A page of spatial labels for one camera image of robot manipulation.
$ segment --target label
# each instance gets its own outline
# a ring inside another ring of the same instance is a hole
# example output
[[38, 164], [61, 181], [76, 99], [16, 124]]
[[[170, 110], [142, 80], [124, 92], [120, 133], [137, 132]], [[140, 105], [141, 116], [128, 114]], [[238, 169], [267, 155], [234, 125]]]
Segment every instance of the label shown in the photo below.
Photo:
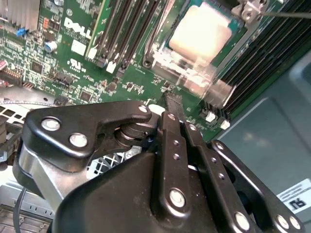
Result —
[[86, 28], [84, 26], [80, 26], [78, 23], [74, 23], [70, 18], [66, 17], [64, 26], [69, 29], [73, 29], [75, 33], [79, 33], [81, 36], [86, 37], [87, 39], [91, 39], [91, 30], [88, 29], [86, 32]]
[[77, 40], [73, 40], [71, 51], [76, 52], [77, 54], [84, 56], [84, 53], [86, 51], [86, 45], [82, 44], [81, 42]]
[[302, 182], [281, 192], [277, 197], [294, 213], [297, 214], [311, 207], [311, 181]]
[[86, 69], [81, 66], [81, 62], [74, 60], [73, 58], [70, 61], [67, 61], [67, 64], [70, 65], [70, 69], [80, 73], [80, 71], [86, 73]]

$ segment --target wire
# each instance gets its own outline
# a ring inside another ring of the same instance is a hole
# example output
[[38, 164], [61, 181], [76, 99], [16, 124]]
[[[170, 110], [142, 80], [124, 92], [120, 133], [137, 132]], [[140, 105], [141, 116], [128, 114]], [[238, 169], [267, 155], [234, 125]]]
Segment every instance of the wire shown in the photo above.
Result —
[[41, 106], [47, 106], [47, 107], [56, 107], [56, 105], [51, 103], [42, 103], [42, 102], [36, 102], [36, 101], [19, 101], [19, 100], [5, 100], [0, 101], [0, 105], [3, 104], [32, 104], [32, 105], [41, 105]]
[[286, 18], [307, 18], [311, 19], [311, 13], [307, 12], [263, 12], [261, 13], [263, 16], [273, 16], [273, 17], [286, 17]]
[[19, 212], [20, 212], [21, 204], [23, 202], [26, 190], [27, 189], [24, 187], [22, 191], [20, 192], [18, 199], [16, 201], [16, 204], [14, 206], [14, 210], [13, 210], [13, 225], [14, 225], [16, 233], [21, 233], [20, 225], [19, 225]]

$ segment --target metal heatsink fins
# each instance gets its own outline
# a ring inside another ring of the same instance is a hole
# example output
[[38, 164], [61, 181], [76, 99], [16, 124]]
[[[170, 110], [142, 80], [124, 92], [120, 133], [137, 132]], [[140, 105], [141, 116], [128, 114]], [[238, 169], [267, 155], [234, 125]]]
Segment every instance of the metal heatsink fins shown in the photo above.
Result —
[[21, 28], [34, 31], [38, 26], [40, 0], [0, 0], [0, 15]]

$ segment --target red component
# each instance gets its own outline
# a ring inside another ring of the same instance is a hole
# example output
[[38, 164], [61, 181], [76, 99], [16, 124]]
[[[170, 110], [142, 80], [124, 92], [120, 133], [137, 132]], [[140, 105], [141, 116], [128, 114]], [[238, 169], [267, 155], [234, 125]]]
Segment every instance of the red component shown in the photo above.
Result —
[[43, 20], [43, 28], [48, 28], [49, 27], [49, 19], [48, 18], [44, 18]]

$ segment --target black tool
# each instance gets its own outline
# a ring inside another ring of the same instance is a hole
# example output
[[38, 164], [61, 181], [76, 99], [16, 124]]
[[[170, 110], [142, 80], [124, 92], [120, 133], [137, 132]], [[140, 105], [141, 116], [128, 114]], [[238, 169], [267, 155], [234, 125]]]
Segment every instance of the black tool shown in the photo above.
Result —
[[[176, 100], [161, 117], [138, 101], [27, 115], [14, 174], [57, 210], [52, 232], [304, 232], [229, 148], [203, 141]], [[143, 153], [81, 181], [90, 160], [133, 145]]]

